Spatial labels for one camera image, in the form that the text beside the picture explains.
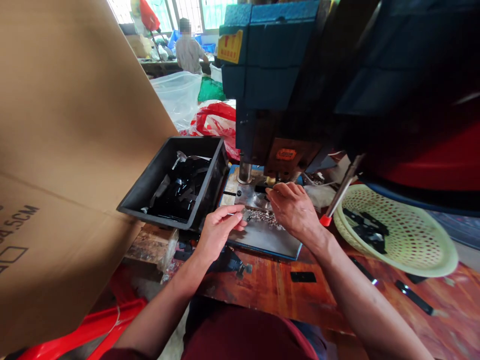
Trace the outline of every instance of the orange label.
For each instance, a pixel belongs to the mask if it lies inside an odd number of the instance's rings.
[[[236,34],[220,36],[218,39],[218,50],[216,57],[221,60],[238,64],[243,36],[243,30],[238,30]]]
[[[280,149],[276,153],[276,158],[279,160],[291,161],[295,158],[297,152],[293,149]]]

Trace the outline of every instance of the window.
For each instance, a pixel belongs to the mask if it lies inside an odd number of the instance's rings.
[[[131,0],[107,0],[119,24],[132,24]],[[238,0],[146,0],[160,20],[163,33],[178,29],[178,21],[187,18],[196,34],[216,30],[224,23],[227,5]]]
[[[130,11],[132,8],[130,6],[130,0],[107,0],[108,5],[110,5],[113,15],[115,15],[116,21],[119,24],[133,24],[132,17],[130,16]]]
[[[176,0],[178,17],[190,20],[191,30],[196,34],[203,33],[202,16],[199,0]]]
[[[170,24],[169,9],[166,0],[146,0],[150,8],[160,20],[160,29],[163,33],[171,33],[172,25]]]
[[[218,29],[225,20],[227,5],[236,4],[237,0],[200,0],[203,8],[205,29]]]

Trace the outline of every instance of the red handle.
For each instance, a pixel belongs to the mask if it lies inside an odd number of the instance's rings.
[[[328,227],[331,222],[332,222],[332,218],[327,217],[326,215],[323,215],[320,219],[320,224],[322,224],[324,227]]]

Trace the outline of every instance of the yellow label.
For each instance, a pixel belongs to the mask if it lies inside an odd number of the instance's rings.
[[[216,57],[221,60],[238,64],[243,35],[244,31],[238,30],[236,34],[220,36],[218,39],[218,54]]]

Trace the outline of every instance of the table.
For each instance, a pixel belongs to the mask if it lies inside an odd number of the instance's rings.
[[[480,274],[459,264],[452,274],[430,278],[417,285],[404,272],[364,256],[340,236],[335,224],[329,227],[344,251],[354,256],[377,280],[380,292],[412,327],[437,359],[480,359]],[[143,226],[127,258],[158,264],[168,249],[171,231]],[[261,310],[289,319],[317,325],[342,334],[353,334],[313,255],[302,247],[298,260],[282,262],[245,250],[235,249],[251,273],[239,278],[235,272],[210,273],[197,293],[209,298]],[[169,279],[183,262],[173,259],[164,279]],[[290,272],[312,272],[316,282],[292,282]],[[429,316],[395,287],[401,280],[429,303],[436,313]]]
[[[143,68],[143,71],[147,75],[151,75],[155,79],[159,78],[159,77],[162,77],[162,76],[166,76],[166,75],[170,75],[170,74],[174,74],[174,73],[178,73],[178,72],[182,71],[182,69],[180,68],[177,60],[143,61],[143,62],[140,62],[140,65]],[[207,74],[207,75],[211,74],[209,64],[205,64],[205,62],[203,60],[200,60],[200,66],[201,66],[201,70],[205,74]]]

